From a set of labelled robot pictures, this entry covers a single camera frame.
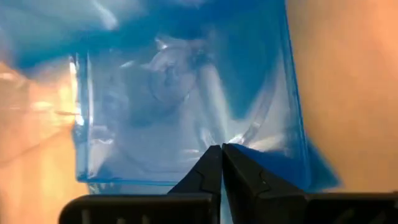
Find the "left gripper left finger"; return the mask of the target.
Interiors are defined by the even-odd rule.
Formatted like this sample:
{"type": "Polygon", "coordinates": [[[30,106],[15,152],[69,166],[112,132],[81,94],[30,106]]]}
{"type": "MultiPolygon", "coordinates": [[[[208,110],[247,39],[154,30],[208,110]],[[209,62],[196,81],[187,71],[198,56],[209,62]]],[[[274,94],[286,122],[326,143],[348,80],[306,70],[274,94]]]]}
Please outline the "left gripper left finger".
{"type": "Polygon", "coordinates": [[[210,223],[220,224],[221,147],[210,146],[168,194],[211,194],[210,223]]]}

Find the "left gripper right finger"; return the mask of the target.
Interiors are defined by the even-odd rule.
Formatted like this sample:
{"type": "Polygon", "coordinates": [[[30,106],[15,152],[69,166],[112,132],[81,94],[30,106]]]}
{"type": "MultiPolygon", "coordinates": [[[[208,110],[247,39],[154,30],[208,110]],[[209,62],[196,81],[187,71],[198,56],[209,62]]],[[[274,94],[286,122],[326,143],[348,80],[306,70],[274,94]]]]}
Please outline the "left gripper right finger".
{"type": "Polygon", "coordinates": [[[303,223],[304,191],[266,170],[232,144],[223,147],[223,176],[234,223],[303,223]]]}

